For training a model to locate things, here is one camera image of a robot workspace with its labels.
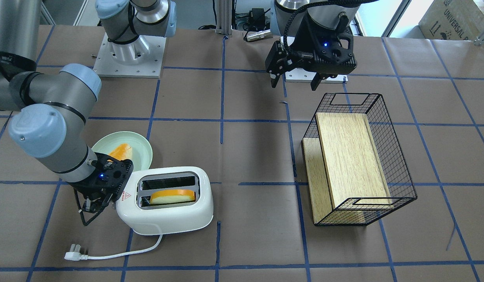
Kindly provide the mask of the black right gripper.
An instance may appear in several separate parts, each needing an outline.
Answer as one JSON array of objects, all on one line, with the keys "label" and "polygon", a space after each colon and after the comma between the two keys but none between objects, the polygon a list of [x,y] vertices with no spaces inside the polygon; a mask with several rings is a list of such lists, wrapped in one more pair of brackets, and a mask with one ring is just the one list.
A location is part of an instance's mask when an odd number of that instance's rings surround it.
[{"label": "black right gripper", "polygon": [[79,191],[76,190],[76,202],[78,206],[78,212],[97,213],[102,212],[110,202],[114,202],[117,199],[117,193],[92,193],[90,195],[83,194],[83,203],[79,200]]}]

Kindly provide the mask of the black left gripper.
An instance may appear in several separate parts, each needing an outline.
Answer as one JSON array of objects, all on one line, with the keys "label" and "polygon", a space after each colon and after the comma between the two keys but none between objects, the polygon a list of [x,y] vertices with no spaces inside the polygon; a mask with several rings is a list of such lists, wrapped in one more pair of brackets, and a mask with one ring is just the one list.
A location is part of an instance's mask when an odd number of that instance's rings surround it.
[{"label": "black left gripper", "polygon": [[316,91],[328,75],[351,73],[357,67],[352,44],[349,39],[318,39],[316,43],[311,39],[295,39],[290,44],[294,50],[292,54],[285,50],[281,41],[276,40],[265,59],[272,88],[277,86],[282,75],[295,68],[316,73],[310,82],[312,91]]}]

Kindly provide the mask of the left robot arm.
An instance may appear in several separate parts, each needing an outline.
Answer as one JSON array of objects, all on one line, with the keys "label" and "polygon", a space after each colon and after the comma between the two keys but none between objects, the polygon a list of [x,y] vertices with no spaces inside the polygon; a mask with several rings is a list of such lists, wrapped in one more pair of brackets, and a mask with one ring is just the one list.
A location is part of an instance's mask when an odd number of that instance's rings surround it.
[{"label": "left robot arm", "polygon": [[357,67],[349,24],[363,0],[274,0],[270,30],[278,36],[265,59],[272,88],[286,72],[313,72],[312,90]]}]

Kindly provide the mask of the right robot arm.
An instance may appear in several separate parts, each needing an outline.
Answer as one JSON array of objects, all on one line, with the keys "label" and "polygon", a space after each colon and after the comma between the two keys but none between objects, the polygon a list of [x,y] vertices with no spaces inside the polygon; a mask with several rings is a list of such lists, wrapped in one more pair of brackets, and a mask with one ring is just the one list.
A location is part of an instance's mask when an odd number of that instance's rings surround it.
[{"label": "right robot arm", "polygon": [[130,155],[94,152],[81,138],[102,82],[81,64],[57,75],[36,70],[40,0],[0,0],[0,110],[16,111],[11,139],[84,196],[80,213],[99,215],[122,195]]}]

